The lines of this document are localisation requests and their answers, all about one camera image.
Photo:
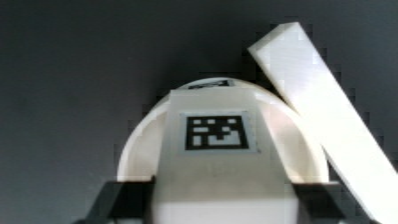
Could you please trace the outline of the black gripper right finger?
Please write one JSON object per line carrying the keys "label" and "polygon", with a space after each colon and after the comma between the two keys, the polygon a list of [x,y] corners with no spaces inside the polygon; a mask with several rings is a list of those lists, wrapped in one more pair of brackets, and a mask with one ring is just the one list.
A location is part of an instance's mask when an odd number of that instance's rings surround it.
{"label": "black gripper right finger", "polygon": [[341,182],[293,185],[296,224],[376,224]]}

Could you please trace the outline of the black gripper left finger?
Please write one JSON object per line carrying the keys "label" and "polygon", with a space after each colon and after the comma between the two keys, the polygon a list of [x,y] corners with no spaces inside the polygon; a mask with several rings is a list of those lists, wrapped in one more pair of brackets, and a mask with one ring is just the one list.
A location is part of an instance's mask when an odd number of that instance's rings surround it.
{"label": "black gripper left finger", "polygon": [[154,177],[143,181],[108,181],[101,187],[86,216],[72,224],[152,224],[154,183]]}

